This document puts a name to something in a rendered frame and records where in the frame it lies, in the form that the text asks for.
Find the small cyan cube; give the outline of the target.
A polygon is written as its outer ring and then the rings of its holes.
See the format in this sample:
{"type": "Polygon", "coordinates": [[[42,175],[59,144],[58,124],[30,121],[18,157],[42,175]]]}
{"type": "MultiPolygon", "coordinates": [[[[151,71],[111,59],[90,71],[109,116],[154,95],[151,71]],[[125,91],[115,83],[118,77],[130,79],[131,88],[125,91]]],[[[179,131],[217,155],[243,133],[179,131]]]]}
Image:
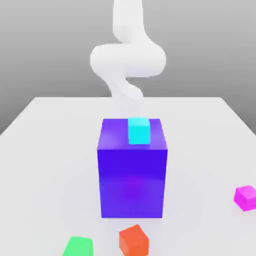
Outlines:
{"type": "Polygon", "coordinates": [[[150,120],[146,117],[128,118],[128,142],[130,145],[149,145],[151,141],[150,120]]]}

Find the large purple box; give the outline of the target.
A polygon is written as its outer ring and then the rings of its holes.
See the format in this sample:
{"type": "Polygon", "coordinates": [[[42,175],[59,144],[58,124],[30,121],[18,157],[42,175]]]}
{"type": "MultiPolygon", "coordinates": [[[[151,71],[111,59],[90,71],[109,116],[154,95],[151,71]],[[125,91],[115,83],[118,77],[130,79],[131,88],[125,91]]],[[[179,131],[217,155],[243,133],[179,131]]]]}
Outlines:
{"type": "Polygon", "coordinates": [[[161,218],[168,147],[159,119],[150,144],[129,144],[128,120],[105,118],[97,146],[102,218],[161,218]]]}

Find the small green cube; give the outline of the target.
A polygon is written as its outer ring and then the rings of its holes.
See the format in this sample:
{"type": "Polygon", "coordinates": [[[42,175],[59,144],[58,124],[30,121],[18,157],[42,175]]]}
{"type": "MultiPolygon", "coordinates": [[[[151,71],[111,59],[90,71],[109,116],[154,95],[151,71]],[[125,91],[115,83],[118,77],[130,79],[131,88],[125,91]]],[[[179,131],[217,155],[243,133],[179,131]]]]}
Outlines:
{"type": "Polygon", "coordinates": [[[71,236],[62,256],[93,256],[93,240],[80,236],[71,236]]]}

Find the small orange cube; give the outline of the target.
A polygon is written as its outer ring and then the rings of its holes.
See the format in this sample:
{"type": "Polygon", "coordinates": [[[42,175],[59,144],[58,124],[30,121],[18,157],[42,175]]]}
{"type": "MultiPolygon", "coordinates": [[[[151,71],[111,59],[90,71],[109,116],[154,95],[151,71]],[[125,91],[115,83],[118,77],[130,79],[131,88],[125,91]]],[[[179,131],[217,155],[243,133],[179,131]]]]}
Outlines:
{"type": "Polygon", "coordinates": [[[119,232],[119,248],[124,256],[147,256],[149,238],[136,224],[119,232]]]}

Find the small magenta cube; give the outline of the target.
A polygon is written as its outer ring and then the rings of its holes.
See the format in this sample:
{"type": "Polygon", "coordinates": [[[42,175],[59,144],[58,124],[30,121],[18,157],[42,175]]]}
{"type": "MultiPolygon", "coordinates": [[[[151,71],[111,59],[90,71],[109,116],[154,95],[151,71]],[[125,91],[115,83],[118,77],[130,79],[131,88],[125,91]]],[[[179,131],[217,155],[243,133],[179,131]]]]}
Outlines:
{"type": "Polygon", "coordinates": [[[256,189],[251,185],[236,188],[234,202],[244,212],[256,210],[256,189]]]}

